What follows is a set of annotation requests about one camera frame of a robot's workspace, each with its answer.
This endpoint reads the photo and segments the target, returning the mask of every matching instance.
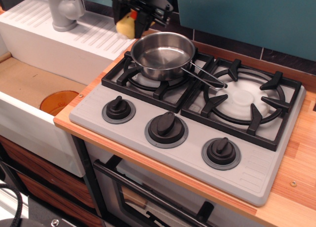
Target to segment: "orange bowl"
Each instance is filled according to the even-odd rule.
[[[47,96],[40,104],[39,109],[56,116],[67,104],[69,104],[79,93],[71,90],[55,92]]]

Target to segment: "frying pan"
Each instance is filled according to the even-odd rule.
[[[216,90],[226,88],[226,84],[192,62],[195,51],[193,42],[187,37],[173,32],[158,32],[135,42],[131,56],[138,65],[137,70],[149,79],[169,81],[191,74]],[[190,72],[191,65],[216,79],[223,87],[214,87]]]

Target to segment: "white burner cap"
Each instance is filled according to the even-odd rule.
[[[151,80],[147,77],[144,77],[140,73],[135,76],[135,81],[138,82],[141,85],[149,86],[153,88],[158,88],[160,86],[160,81],[157,80]]]
[[[227,88],[220,90],[216,96],[227,94],[228,98],[217,109],[236,119],[251,120],[251,104],[255,104],[262,117],[265,117],[270,106],[261,100],[262,96],[268,96],[260,90],[260,84],[253,81],[239,79],[237,82],[227,83]]]

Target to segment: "pan handle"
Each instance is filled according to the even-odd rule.
[[[209,76],[211,76],[212,78],[214,78],[215,80],[217,80],[219,83],[221,83],[223,85],[223,87],[215,87],[213,85],[211,85],[210,83],[208,83],[207,81],[203,80],[202,78],[198,77],[197,75],[191,73],[190,71],[188,71],[185,68],[181,68],[182,70],[184,70],[185,72],[189,73],[190,75],[194,76],[196,79],[202,81],[203,83],[205,83],[206,85],[208,85],[209,87],[213,88],[214,90],[222,90],[227,88],[227,85],[222,82],[220,79],[218,79],[217,77],[213,76],[212,74],[210,74],[209,72],[207,72],[206,70],[200,68],[198,65],[194,64],[193,62],[190,62],[193,66],[197,67],[199,70],[201,70],[202,72],[208,74]]]

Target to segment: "yellow object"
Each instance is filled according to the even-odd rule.
[[[129,39],[135,38],[135,19],[131,17],[131,14],[132,12],[127,13],[116,25],[117,32],[127,36]]]

